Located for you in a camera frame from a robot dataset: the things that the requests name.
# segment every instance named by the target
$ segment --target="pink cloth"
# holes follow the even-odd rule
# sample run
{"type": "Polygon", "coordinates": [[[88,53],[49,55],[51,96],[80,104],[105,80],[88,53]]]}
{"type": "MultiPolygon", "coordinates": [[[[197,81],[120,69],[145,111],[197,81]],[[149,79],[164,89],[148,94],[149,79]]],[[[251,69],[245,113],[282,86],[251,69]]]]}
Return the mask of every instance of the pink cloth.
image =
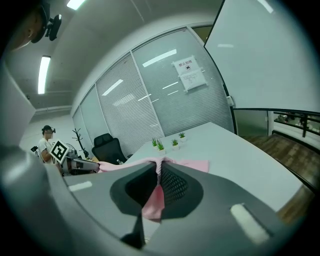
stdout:
{"type": "MultiPolygon", "coordinates": [[[[123,168],[136,166],[143,163],[154,162],[156,164],[155,172],[158,174],[158,177],[161,177],[161,164],[162,162],[174,163],[182,166],[187,166],[201,172],[207,173],[209,171],[209,161],[208,160],[180,160],[175,161],[168,157],[147,157],[132,163],[124,163],[121,165],[115,165],[109,162],[98,162],[99,173],[101,172],[111,172],[120,170],[123,168]]],[[[146,219],[160,219],[161,212],[165,208],[165,195],[164,191],[160,185],[160,178],[158,178],[158,184],[154,188],[152,194],[150,195],[148,201],[142,208],[142,216],[146,219]]]]}

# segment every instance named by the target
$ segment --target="paper sign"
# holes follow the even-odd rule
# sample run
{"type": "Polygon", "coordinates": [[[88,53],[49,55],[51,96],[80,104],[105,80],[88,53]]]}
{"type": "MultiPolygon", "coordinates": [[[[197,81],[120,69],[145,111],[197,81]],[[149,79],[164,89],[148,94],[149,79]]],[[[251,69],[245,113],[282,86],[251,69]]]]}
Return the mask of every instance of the paper sign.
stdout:
{"type": "Polygon", "coordinates": [[[194,56],[173,62],[173,65],[179,76],[200,69],[194,56]]]}
{"type": "Polygon", "coordinates": [[[62,164],[68,152],[69,147],[58,139],[54,146],[51,148],[49,153],[54,159],[56,159],[60,164],[62,164]]]}
{"type": "Polygon", "coordinates": [[[183,74],[180,79],[186,91],[207,83],[201,69],[183,74]]]}

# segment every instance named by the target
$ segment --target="desk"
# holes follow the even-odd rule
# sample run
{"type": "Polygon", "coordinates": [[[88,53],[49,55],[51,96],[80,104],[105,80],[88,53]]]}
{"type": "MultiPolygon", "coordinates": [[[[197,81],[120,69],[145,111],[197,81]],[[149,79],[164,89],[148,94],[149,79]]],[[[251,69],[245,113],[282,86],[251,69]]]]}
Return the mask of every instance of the desk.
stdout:
{"type": "MultiPolygon", "coordinates": [[[[185,131],[187,141],[173,151],[171,140],[161,139],[166,157],[174,160],[209,160],[209,173],[235,182],[243,189],[279,211],[298,191],[302,183],[271,156],[234,133],[212,122],[185,131]]],[[[159,156],[146,142],[126,163],[159,156]]]]}

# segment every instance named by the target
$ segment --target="whiteboard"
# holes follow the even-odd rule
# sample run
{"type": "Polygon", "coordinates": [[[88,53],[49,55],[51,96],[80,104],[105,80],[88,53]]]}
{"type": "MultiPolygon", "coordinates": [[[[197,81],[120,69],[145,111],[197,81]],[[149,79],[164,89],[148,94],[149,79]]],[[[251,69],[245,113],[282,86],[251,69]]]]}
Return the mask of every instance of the whiteboard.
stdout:
{"type": "Polygon", "coordinates": [[[317,53],[273,0],[225,0],[205,48],[235,108],[320,113],[317,53]]]}

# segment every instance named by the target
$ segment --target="wooden floor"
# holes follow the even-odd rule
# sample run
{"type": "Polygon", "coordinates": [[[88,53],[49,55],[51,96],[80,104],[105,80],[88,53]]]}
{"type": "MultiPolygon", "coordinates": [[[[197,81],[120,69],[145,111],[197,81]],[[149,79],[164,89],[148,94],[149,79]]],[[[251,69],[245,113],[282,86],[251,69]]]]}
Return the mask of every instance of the wooden floor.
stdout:
{"type": "MultiPolygon", "coordinates": [[[[316,188],[320,188],[320,155],[309,148],[278,134],[271,136],[242,136],[268,155],[299,174],[316,188]]],[[[314,194],[304,185],[278,211],[285,223],[292,223],[308,214],[314,194]]]]}

